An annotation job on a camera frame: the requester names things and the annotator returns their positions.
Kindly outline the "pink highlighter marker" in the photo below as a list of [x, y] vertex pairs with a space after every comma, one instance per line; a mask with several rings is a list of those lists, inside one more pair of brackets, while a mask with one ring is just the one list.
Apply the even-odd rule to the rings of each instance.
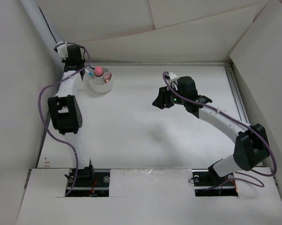
[[105, 76], [103, 77], [103, 81], [104, 81], [105, 83], [108, 83], [108, 82], [110, 81], [111, 77], [112, 77], [111, 74], [107, 74], [107, 75], [105, 75]]

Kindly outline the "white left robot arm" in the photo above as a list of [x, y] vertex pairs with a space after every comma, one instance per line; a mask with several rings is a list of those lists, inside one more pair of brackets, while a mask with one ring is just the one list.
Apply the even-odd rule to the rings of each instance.
[[68, 180], [73, 180], [77, 173], [77, 179], [85, 186], [90, 186], [95, 181], [95, 172], [81, 140], [83, 117], [76, 100], [76, 92], [85, 74], [82, 49], [76, 44], [60, 44], [55, 48], [64, 63], [63, 81], [56, 95], [50, 97], [47, 103], [54, 129], [75, 149], [72, 158], [77, 168], [67, 176]]

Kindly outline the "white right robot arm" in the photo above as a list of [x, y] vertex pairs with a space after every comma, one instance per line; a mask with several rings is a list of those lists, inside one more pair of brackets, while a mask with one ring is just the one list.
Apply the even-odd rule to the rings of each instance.
[[153, 106], [165, 109], [182, 105], [187, 112], [225, 134], [235, 145], [232, 155], [209, 166], [210, 183], [217, 185], [231, 173], [251, 171], [264, 159], [274, 157], [262, 125], [243, 123], [213, 106], [210, 98], [198, 94], [195, 81], [189, 76], [164, 72], [162, 77], [166, 85], [159, 89]]

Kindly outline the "white purple felt pen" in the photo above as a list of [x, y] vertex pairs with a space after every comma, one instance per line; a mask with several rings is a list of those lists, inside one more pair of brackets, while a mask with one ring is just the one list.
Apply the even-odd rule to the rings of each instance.
[[85, 69], [85, 72], [90, 75], [91, 77], [93, 77], [93, 73], [91, 73], [89, 70]]

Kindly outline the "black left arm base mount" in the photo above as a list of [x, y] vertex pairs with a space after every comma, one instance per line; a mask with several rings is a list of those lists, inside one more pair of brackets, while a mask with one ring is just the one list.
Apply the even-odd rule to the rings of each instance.
[[109, 197], [110, 169], [94, 169], [90, 163], [89, 167], [80, 169], [74, 182], [76, 169], [73, 168], [68, 174], [66, 197]]

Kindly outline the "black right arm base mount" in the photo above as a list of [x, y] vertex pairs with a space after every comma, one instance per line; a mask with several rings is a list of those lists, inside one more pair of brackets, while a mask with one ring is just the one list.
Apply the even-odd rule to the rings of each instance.
[[189, 183], [196, 197], [238, 196], [234, 174], [219, 177], [212, 169], [192, 169]]

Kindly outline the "pink capped glue bottle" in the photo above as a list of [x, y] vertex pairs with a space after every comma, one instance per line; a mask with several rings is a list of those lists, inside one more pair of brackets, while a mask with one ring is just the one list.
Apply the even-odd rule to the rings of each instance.
[[102, 69], [102, 67], [96, 67], [94, 69], [94, 75], [96, 77], [101, 77], [104, 74], [104, 70]]

